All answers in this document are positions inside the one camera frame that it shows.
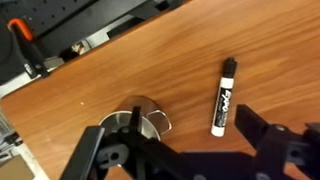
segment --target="pegboard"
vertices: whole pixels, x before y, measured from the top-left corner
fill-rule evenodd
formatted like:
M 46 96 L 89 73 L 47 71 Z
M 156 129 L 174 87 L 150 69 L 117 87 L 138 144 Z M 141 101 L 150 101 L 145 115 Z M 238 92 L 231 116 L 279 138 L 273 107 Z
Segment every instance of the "pegboard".
M 97 0 L 16 0 L 0 10 L 9 21 L 24 19 L 35 36 L 40 36 Z

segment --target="wooden table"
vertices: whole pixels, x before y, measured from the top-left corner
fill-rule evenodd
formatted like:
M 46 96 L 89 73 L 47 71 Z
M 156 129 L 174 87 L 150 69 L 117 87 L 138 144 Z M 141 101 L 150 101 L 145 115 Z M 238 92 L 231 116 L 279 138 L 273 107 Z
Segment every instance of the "wooden table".
M 173 123 L 163 141 L 177 151 L 253 153 L 233 125 L 237 104 L 297 132 L 320 118 L 319 9 L 318 0 L 193 0 L 7 96 L 1 106 L 52 179 L 84 128 L 131 95 L 163 107 Z M 228 56 L 239 68 L 226 135 L 216 138 L 211 118 Z

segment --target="dry erase marker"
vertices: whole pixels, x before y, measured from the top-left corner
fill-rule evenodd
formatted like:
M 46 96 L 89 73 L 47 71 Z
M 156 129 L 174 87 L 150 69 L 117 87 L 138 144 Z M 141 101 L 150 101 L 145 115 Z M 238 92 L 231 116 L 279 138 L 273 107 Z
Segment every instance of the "dry erase marker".
M 237 62 L 234 58 L 227 58 L 223 63 L 222 78 L 211 127 L 211 133 L 214 136 L 222 137 L 224 135 L 236 68 Z

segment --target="wooden surface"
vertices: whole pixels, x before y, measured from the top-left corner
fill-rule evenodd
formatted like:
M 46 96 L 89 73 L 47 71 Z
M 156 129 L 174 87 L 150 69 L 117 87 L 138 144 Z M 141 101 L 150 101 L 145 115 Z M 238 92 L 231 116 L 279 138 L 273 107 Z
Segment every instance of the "wooden surface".
M 131 95 L 159 103 L 177 151 L 254 151 L 233 125 L 237 104 L 302 132 L 320 118 L 320 1 L 193 0 L 4 98 L 5 114 L 57 179 L 80 135 Z M 211 118 L 221 63 L 236 57 L 226 135 Z

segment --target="black marker cap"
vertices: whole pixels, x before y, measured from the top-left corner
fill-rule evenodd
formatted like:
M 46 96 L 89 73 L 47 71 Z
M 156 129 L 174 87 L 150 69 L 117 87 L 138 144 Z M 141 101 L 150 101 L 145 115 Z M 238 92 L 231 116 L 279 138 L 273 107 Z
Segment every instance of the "black marker cap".
M 237 62 L 233 57 L 229 57 L 223 62 L 222 77 L 233 78 L 237 69 Z

